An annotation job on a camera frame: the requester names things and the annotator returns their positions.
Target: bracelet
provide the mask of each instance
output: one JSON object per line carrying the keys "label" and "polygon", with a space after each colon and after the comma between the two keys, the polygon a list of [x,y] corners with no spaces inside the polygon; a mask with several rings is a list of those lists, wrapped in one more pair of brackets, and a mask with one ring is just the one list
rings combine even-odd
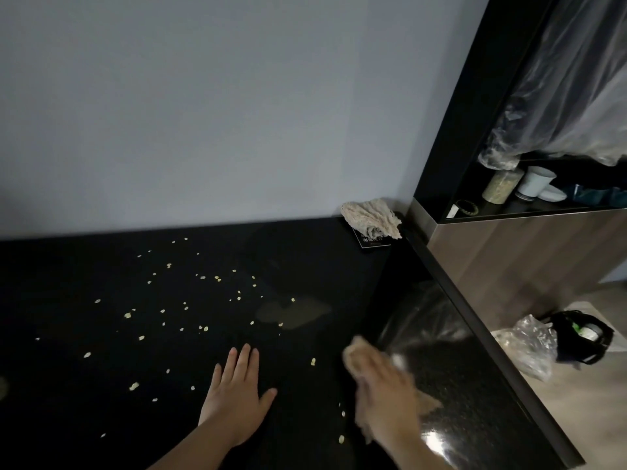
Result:
{"label": "bracelet", "polygon": [[[472,211],[469,211],[468,209],[464,209],[462,207],[462,204],[465,205],[466,207],[472,208]],[[468,201],[467,199],[458,199],[455,202],[455,205],[466,216],[476,216],[477,214],[479,214],[479,208],[476,206],[476,204],[474,204],[472,201]]]}

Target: rag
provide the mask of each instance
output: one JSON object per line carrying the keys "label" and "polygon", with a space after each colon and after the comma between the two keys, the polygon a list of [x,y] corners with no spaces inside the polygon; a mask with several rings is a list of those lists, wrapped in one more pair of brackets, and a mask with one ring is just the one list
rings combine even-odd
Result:
{"label": "rag", "polygon": [[370,239],[390,236],[400,239],[397,226],[401,220],[388,208],[383,199],[373,199],[363,203],[348,202],[340,206],[340,212],[350,227]]}
{"label": "rag", "polygon": [[[392,364],[393,361],[390,360],[388,355],[382,353],[377,348],[368,343],[365,339],[359,336],[354,337],[350,345],[344,348],[344,351],[342,352],[342,361],[344,361],[344,366],[346,367],[350,375],[353,376],[353,379],[355,379],[355,381],[357,382],[355,424],[361,429],[361,433],[364,434],[365,443],[369,444],[370,442],[372,442],[372,432],[365,418],[365,393],[364,390],[360,388],[365,384],[362,384],[362,380],[359,379],[362,377],[362,374],[359,371],[359,368],[354,363],[354,354],[360,350],[368,350],[369,353],[379,353],[383,357],[383,359],[389,360]],[[418,404],[418,416],[416,416],[417,418],[422,415],[427,415],[438,407],[442,407],[442,403],[435,399],[435,397],[431,397],[430,395],[420,391],[419,389],[415,390],[415,397]]]}

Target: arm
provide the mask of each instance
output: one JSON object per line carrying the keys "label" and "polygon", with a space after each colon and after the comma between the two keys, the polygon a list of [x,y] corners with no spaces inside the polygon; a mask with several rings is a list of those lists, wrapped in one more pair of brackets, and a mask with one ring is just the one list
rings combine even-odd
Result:
{"label": "arm", "polygon": [[259,398],[259,351],[246,344],[238,359],[231,348],[224,366],[216,365],[198,427],[149,470],[216,470],[231,448],[255,433],[277,395],[270,389]]}
{"label": "arm", "polygon": [[400,470],[450,470],[420,438],[418,402],[410,374],[396,369],[372,347],[354,352],[359,370],[357,399],[372,437]]}

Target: wood grain panel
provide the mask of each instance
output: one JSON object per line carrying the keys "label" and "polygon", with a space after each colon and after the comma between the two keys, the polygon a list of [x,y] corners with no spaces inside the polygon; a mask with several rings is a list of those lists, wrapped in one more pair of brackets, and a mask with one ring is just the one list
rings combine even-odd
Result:
{"label": "wood grain panel", "polygon": [[490,330],[543,315],[627,257],[627,211],[441,224],[428,247]]}

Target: person's left hand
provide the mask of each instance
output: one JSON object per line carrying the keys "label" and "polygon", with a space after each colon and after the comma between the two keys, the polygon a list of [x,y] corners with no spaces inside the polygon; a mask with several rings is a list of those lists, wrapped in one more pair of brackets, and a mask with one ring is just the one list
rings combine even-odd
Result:
{"label": "person's left hand", "polygon": [[256,348],[251,353],[250,345],[244,345],[239,359],[237,349],[231,348],[224,372],[219,364],[213,371],[198,425],[214,422],[228,436],[231,447],[246,442],[261,425],[277,396],[277,389],[271,388],[259,398],[258,374],[259,351]]}

